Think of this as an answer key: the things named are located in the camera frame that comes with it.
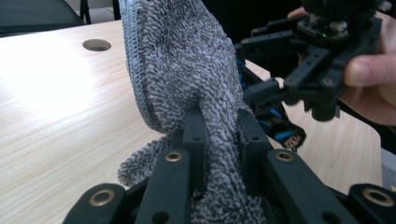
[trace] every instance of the black metal frame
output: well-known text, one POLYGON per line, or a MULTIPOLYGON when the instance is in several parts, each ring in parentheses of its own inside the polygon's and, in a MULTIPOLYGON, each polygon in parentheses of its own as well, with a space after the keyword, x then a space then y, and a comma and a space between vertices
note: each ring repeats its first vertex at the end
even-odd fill
MULTIPOLYGON (((186 122, 184 133, 174 137, 173 148, 159 156, 150 179, 126 191, 116 184, 89 189, 64 223, 190 223, 191 195, 205 189, 206 176, 196 174, 204 170, 206 143, 200 112, 188 113, 186 122)), ((256 119, 242 109, 238 127, 247 193, 262 196, 262 210, 269 223, 396 220, 396 195, 392 192, 369 184, 353 186, 348 195, 329 189, 296 153, 273 149, 256 119)))

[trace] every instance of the screw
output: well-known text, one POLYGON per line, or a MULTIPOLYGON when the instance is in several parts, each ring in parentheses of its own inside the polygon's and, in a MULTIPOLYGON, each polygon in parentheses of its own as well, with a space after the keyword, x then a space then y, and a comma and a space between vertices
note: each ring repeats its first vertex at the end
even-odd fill
POLYGON ((332 80, 330 79, 330 78, 328 78, 328 77, 325 77, 325 78, 323 78, 322 79, 322 82, 323 82, 323 85, 325 85, 325 86, 327 86, 327 87, 330 87, 330 86, 332 86, 332 80))

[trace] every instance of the terry cloth fabric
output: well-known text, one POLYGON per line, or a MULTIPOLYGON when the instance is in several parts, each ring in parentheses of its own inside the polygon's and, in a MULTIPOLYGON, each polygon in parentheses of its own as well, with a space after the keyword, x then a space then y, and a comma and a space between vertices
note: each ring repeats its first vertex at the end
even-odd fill
POLYGON ((261 199, 246 194, 240 174, 237 109, 247 106, 231 40, 200 0, 121 0, 120 12, 136 103, 147 125, 164 133, 120 166, 120 182, 131 187, 149 177, 185 112, 199 106, 208 180, 205 195, 191 199, 191 223, 263 223, 261 199))

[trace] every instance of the finger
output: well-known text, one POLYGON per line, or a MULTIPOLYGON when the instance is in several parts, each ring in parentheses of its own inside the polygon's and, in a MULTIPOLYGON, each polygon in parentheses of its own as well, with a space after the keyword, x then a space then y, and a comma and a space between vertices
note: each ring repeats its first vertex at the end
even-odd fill
POLYGON ((346 65, 344 82, 351 87, 396 84, 396 57, 390 55, 358 56, 346 65))
POLYGON ((303 15, 307 15, 307 14, 308 14, 308 12, 306 12, 303 7, 299 7, 299 8, 294 9, 293 11, 291 11, 288 14, 288 18, 299 17, 299 16, 303 16, 303 15))

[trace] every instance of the towel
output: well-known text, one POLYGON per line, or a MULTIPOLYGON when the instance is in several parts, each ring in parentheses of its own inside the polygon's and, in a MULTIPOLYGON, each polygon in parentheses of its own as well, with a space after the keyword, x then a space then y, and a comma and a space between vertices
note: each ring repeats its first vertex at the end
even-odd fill
POLYGON ((263 223, 261 198, 246 194, 236 144, 242 100, 232 41, 200 0, 120 0, 127 67, 143 120, 164 137, 119 169, 131 187, 150 177, 158 156, 200 107, 208 132, 207 189, 191 199, 191 223, 263 223))

